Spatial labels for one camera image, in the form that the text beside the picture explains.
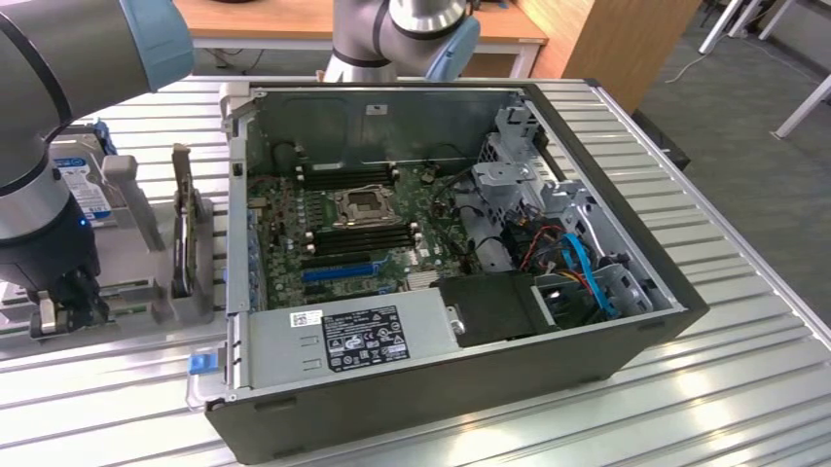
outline aluminum table surface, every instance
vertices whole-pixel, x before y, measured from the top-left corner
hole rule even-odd
[[[266,465],[827,462],[827,328],[603,90],[581,81],[537,84],[711,312],[605,381]],[[190,79],[97,115],[121,153],[142,162],[152,200],[173,191],[170,144],[193,148],[196,184],[220,204],[221,232],[228,152],[218,89]],[[218,234],[217,306],[224,248]],[[218,314],[204,327],[0,361],[0,465],[236,465],[208,420],[184,403],[186,356],[224,338],[222,324]]]

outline sticker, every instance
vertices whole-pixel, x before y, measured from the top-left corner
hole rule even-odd
[[[369,104],[366,106],[366,115],[386,115],[386,104]]]
[[[69,185],[86,219],[90,221],[106,219],[113,213],[113,208],[106,202],[101,187],[94,180],[89,179],[94,177],[89,177],[90,169],[86,160],[81,158],[54,159],[54,165],[61,171],[61,177]]]
[[[288,315],[292,328],[298,328],[301,326],[312,326],[313,324],[320,324],[321,317],[322,317],[321,309],[312,309],[309,311],[298,311]]]
[[[322,339],[332,372],[410,358],[393,306],[324,316]]]

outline blue latch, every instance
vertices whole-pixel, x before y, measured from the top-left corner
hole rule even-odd
[[[198,353],[190,355],[186,362],[186,373],[189,375],[205,375],[220,370],[220,356],[214,353]]]

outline red wire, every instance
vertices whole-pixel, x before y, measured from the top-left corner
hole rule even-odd
[[[533,248],[536,248],[536,242],[539,241],[543,232],[549,230],[565,232],[559,226],[545,226],[536,232],[536,235],[533,235],[533,239],[531,240],[531,247],[528,248],[528,252],[524,254],[524,258],[521,259],[519,270],[524,270],[525,266],[528,266],[528,260],[531,259],[531,253],[533,253]]]
[[[588,282],[585,281],[585,278],[571,269],[568,270],[568,272],[571,272],[573,276],[580,280],[580,284],[583,284],[583,287],[585,287],[585,290],[588,290],[588,293],[591,295],[595,295],[592,288],[588,286]]]

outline power supply label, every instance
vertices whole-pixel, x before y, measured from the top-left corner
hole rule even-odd
[[[410,358],[393,306],[322,317],[328,369],[345,372]]]

